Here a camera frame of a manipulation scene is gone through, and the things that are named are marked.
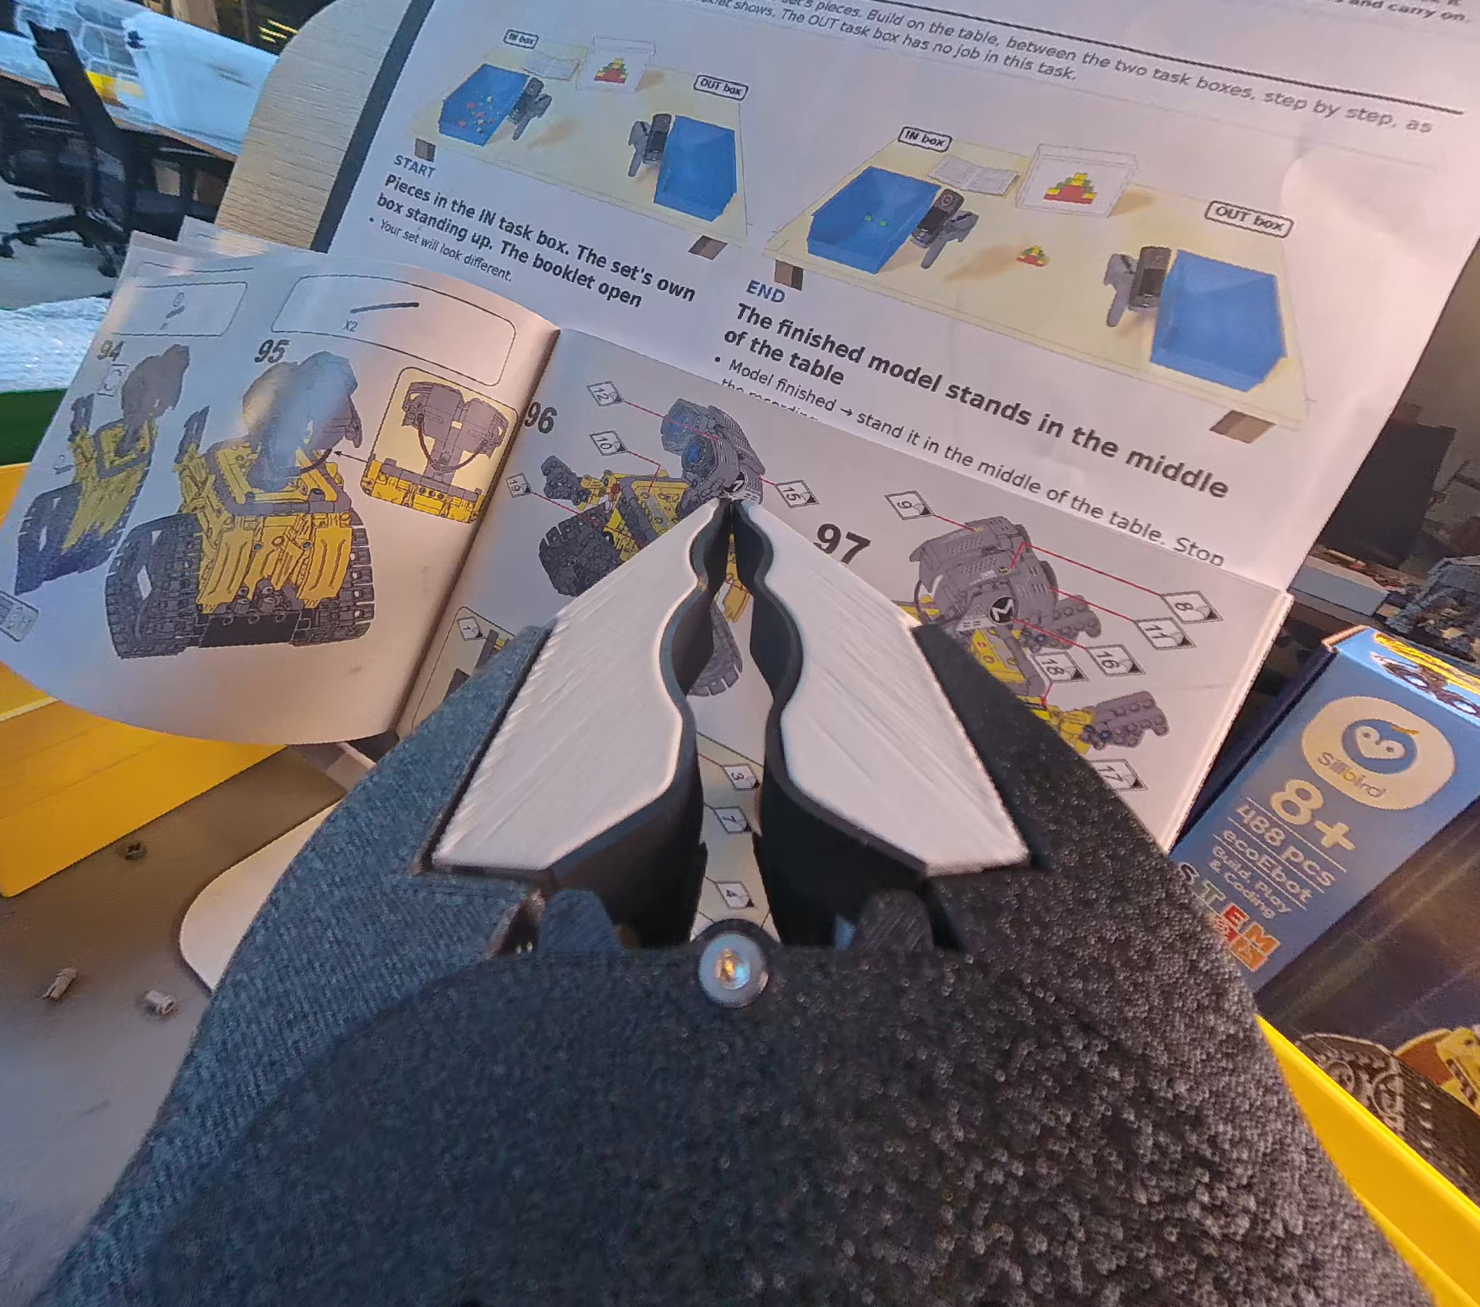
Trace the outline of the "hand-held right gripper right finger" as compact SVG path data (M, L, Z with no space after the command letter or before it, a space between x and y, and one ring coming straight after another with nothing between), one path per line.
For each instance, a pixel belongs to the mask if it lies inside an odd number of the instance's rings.
M770 690L757 865L786 943L832 943L884 891L1031 855L896 603L765 509L736 506L752 658Z

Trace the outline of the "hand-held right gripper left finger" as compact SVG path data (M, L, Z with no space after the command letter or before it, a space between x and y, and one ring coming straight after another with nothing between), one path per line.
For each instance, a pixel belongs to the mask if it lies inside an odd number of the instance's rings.
M551 624L466 780L432 865L590 891L643 943L680 943L704 874L689 692L729 552L704 504Z

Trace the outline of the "building instruction booklet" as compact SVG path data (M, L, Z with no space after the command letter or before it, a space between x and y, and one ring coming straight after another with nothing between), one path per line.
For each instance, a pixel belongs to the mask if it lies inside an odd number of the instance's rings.
M224 743L398 748L294 858L243 967L292 954L486 954L513 903L416 891L556 617L678 521L729 511L712 654L689 692L704 874L689 938L772 952L757 865L770 690L736 567L752 503L898 605L1029 848L1029 867L872 896L923 947L947 887L1155 870L1287 612L1287 596L1027 503L534 314L502 319L410 270L141 244L3 528L3 661L114 724ZM473 527L493 601L454 618L490 666L401 731L408 683ZM532 947L643 943L590 891L544 896Z

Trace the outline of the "printed task sheet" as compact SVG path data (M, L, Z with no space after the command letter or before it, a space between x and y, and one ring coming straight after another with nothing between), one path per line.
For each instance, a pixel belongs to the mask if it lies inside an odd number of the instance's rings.
M1476 0L415 0L318 244L1281 586L1476 115Z

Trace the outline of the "dark blue toy box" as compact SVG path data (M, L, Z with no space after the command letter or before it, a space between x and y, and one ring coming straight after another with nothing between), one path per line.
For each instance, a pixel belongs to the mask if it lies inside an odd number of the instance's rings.
M1257 1008L1478 1197L1476 668L1340 635L1172 853Z

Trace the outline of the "yellow plastic bin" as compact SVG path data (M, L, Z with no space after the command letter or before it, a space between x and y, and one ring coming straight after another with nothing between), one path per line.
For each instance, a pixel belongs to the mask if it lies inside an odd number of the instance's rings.
M1259 1025L1332 1165L1432 1301L1478 1304L1478 1209L1274 1027Z
M274 755L114 724L3 666L1 889L17 896Z

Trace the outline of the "dark grey brick model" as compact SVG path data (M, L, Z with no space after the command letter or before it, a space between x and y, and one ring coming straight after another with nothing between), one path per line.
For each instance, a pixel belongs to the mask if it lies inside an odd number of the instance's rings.
M1442 559L1384 629L1454 661L1478 664L1478 555Z

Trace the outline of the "bubble wrap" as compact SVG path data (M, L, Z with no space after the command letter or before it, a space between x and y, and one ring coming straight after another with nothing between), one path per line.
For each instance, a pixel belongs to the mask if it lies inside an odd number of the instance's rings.
M1 310L1 394L64 392L110 297L64 298Z

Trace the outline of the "white booklet stand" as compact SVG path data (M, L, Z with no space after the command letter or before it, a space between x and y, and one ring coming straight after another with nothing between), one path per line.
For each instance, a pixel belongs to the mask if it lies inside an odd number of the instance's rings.
M267 89L257 104L246 133L243 154L217 218L216 234L226 242L246 239L280 241L287 256L311 247L311 256L323 256L330 247L335 224L343 217L347 195L360 173L379 130L379 120L389 91L403 69L403 60L427 11L427 0L340 0L326 13L308 21L294 48L284 55L279 72L268 76ZM379 259L389 258L410 263L422 256L393 251L376 251ZM527 321L525 312L507 297L510 281L498 280L476 266L456 273L439 261L428 273L416 270L416 285L456 290L461 298L471 298L478 307L502 319ZM496 651L495 635L486 642L467 642L457 649L454 618L466 620L464 629L490 630L491 622L476 617L488 610L493 598L493 525L508 525L508 511L488 506L481 527L473 527L471 549L461 559L445 608L433 615L433 632L425 656L416 663L416 673L408 683L408 700L403 707L401 731L413 731L447 695L486 669ZM240 971L245 960L233 959L263 904L270 908L270 891L287 891L279 886L291 860L304 845L314 853L309 836L335 809L309 818L285 836L250 855L243 863L223 874L207 886L187 911L178 942L183 960L197 977L214 991L226 974ZM416 891L452 891L456 899L471 901L471 892L493 892L508 898L517 916L502 918L502 928L490 938L488 955L500 950L527 950L536 938L544 909L539 886L529 879L502 880L490 870L476 867L456 870L437 869L435 845L444 836L444 824L452 811L444 811L427 835L425 848L413 860Z

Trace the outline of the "long wooden table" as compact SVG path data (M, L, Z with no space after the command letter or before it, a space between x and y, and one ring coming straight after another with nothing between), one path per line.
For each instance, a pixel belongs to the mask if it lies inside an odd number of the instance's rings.
M185 59L177 87L163 86L163 101L153 103L134 76L90 72L86 79L103 99L107 113L120 128L182 140L226 161L236 161L265 86L246 70L206 59Z

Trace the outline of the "white plastic storage box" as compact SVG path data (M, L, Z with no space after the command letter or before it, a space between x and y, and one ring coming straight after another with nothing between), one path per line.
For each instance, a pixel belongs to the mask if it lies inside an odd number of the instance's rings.
M246 133L275 55L146 9L122 28L158 127L221 144Z

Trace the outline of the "black office chair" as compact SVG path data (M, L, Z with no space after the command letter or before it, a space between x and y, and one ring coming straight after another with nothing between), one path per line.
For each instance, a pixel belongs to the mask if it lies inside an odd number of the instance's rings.
M131 234L137 227L139 179L144 176L139 154L105 111L69 35L35 23L29 24L29 31L71 115L69 121L56 116L22 116L20 130L51 140L52 183L63 186L54 200L66 198L71 215L22 224L5 232L1 256L13 258L15 244L35 246L42 237L73 232L98 254L98 273L115 280Z

